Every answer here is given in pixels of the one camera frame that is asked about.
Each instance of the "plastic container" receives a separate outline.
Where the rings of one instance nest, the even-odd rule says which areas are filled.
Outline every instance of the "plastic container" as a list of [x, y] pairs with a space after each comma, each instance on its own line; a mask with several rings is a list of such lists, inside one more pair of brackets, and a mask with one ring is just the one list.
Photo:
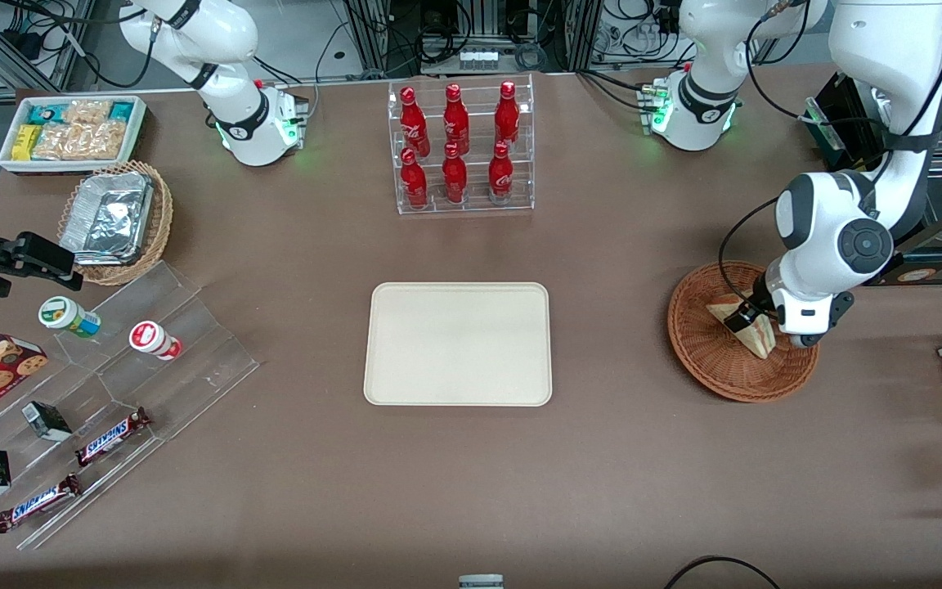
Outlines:
[[141, 321], [133, 327], [130, 331], [130, 346], [158, 359], [174, 359], [184, 349], [179, 339], [173, 338], [154, 321]]
[[[509, 200], [497, 204], [490, 198], [489, 163], [496, 145], [496, 107], [500, 100], [500, 84], [506, 79], [515, 83], [514, 104], [518, 108], [518, 138], [509, 147], [512, 164]], [[409, 202], [402, 187], [402, 149], [405, 138], [402, 131], [402, 101], [400, 90], [415, 90], [416, 104], [427, 120], [428, 140], [435, 146], [445, 145], [445, 112], [449, 106], [444, 79], [407, 79], [390, 85], [388, 97], [388, 131], [392, 144], [392, 168], [395, 173], [397, 212], [406, 214], [428, 213], [527, 213], [536, 205], [534, 182], [534, 97], [530, 75], [505, 77], [468, 77], [460, 79], [460, 98], [468, 112], [469, 150], [461, 156], [467, 167], [467, 190], [464, 199], [454, 202], [448, 197], [442, 164], [446, 156], [442, 149], [433, 149], [427, 157], [419, 158], [419, 165], [427, 176], [427, 205]]]
[[70, 331], [79, 338], [92, 338], [101, 330], [101, 318], [87, 312], [67, 297], [53, 297], [38, 307], [38, 320], [50, 329]]
[[[114, 160], [14, 160], [12, 158], [12, 145], [16, 140], [16, 134], [20, 131], [22, 124], [27, 124], [31, 109], [65, 103], [65, 101], [76, 100], [76, 98], [88, 98], [88, 100], [115, 101], [115, 103], [132, 103], [133, 110], [130, 112], [126, 123], [126, 134], [123, 135], [123, 145], [119, 148], [119, 157]], [[14, 119], [10, 123], [10, 132], [7, 138], [2, 142], [0, 149], [0, 167], [14, 174], [79, 174], [107, 168], [108, 165], [123, 164], [130, 160], [133, 154], [133, 148], [136, 145], [137, 137], [141, 134], [141, 125], [143, 116], [145, 116], [145, 102], [133, 94], [82, 94], [82, 96], [54, 96], [54, 97], [31, 97], [24, 98], [16, 106]]]

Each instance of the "red bottle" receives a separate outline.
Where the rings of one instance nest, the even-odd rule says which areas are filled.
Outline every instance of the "red bottle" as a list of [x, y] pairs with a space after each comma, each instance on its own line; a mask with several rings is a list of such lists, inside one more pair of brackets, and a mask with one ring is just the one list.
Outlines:
[[460, 159], [460, 147], [456, 142], [446, 144], [446, 160], [442, 161], [442, 175], [446, 178], [446, 198], [449, 202], [455, 205], [464, 202], [464, 192], [468, 187], [468, 167]]
[[399, 97], [402, 100], [402, 134], [405, 135], [406, 146], [414, 149], [419, 157], [427, 157], [431, 153], [431, 142], [427, 141], [427, 120], [416, 104], [416, 92], [406, 86], [399, 92]]
[[507, 205], [511, 200], [511, 174], [514, 167], [508, 158], [508, 142], [496, 142], [493, 160], [489, 163], [489, 199], [494, 205]]
[[498, 142], [508, 142], [509, 146], [518, 142], [518, 103], [515, 101], [514, 82], [500, 84], [500, 104], [496, 105], [495, 120]]
[[455, 142], [460, 155], [471, 151], [471, 124], [468, 121], [468, 109], [460, 100], [460, 86], [450, 83], [446, 86], [446, 112], [442, 115], [446, 123], [446, 142]]
[[409, 206], [422, 209], [427, 206], [427, 176], [416, 163], [416, 153], [411, 148], [402, 149], [402, 190]]

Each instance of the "wicker basket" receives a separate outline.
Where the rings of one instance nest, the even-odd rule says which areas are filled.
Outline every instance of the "wicker basket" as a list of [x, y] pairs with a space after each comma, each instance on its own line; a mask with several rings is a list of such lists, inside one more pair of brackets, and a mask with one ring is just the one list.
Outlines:
[[[76, 264], [75, 271], [95, 284], [119, 286], [136, 280], [162, 258], [165, 242], [169, 239], [169, 224], [173, 222], [173, 198], [169, 195], [169, 187], [165, 186], [162, 176], [154, 168], [141, 163], [141, 161], [127, 161], [126, 164], [112, 165], [112, 167], [104, 168], [104, 170], [97, 170], [94, 175], [123, 174], [126, 172], [146, 174], [155, 183], [155, 193], [152, 196], [152, 204], [150, 204], [150, 221], [147, 223], [145, 242], [143, 242], [145, 247], [143, 247], [141, 257], [134, 264], [128, 266], [79, 266]], [[68, 217], [71, 216], [71, 205], [74, 204], [75, 194], [78, 191], [79, 187], [75, 187], [75, 190], [71, 191], [71, 198], [68, 199], [68, 204], [64, 206], [64, 215], [61, 216], [61, 222], [57, 224], [56, 228], [56, 239], [60, 239], [64, 235], [64, 226], [68, 222]]]
[[[725, 262], [725, 272], [737, 288], [748, 290], [763, 268]], [[799, 390], [816, 369], [818, 346], [796, 348], [777, 331], [769, 358], [756, 357], [707, 311], [707, 303], [725, 292], [718, 264], [709, 264], [690, 272], [671, 295], [668, 335], [685, 369], [704, 387], [739, 402], [772, 402]]]

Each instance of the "yellow package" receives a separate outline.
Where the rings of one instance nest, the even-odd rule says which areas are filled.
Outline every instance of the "yellow package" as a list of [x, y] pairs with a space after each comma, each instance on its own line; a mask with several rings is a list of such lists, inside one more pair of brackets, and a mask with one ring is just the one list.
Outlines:
[[31, 160], [31, 149], [38, 142], [38, 134], [42, 127], [38, 124], [22, 124], [16, 130], [14, 146], [10, 150], [10, 157], [14, 161]]

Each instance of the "brown table surface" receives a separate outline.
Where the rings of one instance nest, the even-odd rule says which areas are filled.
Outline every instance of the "brown table surface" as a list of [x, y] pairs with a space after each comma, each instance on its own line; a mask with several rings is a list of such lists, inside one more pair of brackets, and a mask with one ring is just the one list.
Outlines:
[[[830, 71], [759, 74], [792, 105]], [[537, 209], [465, 220], [397, 216], [386, 83], [322, 88], [307, 148], [264, 169], [221, 148], [194, 93], [146, 94], [137, 155], [176, 201], [165, 258], [262, 366], [43, 548], [0, 537], [0, 587], [437, 589], [496, 571], [512, 589], [642, 588], [707, 553], [787, 588], [942, 587], [942, 287], [859, 290], [804, 390], [717, 398], [673, 357], [669, 294], [819, 169], [814, 143], [747, 87], [729, 134], [683, 153], [573, 75], [534, 82]], [[55, 235], [75, 182], [3, 173], [0, 235]], [[778, 253], [769, 213], [730, 247]], [[371, 406], [386, 281], [545, 285], [550, 402]], [[34, 309], [59, 292], [16, 281], [0, 331], [48, 339]], [[761, 586], [723, 565], [691, 577]]]

